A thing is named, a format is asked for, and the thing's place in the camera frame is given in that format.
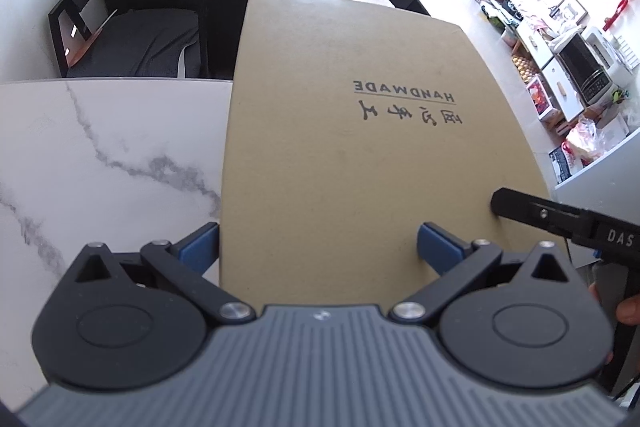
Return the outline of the person's right hand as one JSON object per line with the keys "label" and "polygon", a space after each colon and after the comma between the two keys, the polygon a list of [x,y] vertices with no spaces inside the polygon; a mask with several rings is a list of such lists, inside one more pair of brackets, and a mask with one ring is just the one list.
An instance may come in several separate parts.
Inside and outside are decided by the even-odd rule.
{"label": "person's right hand", "polygon": [[639,327],[639,303],[640,297],[638,295],[634,295],[632,297],[624,299],[617,305],[615,310],[615,318],[618,325],[625,325],[630,327],[632,337],[636,335],[636,329],[638,329]]}

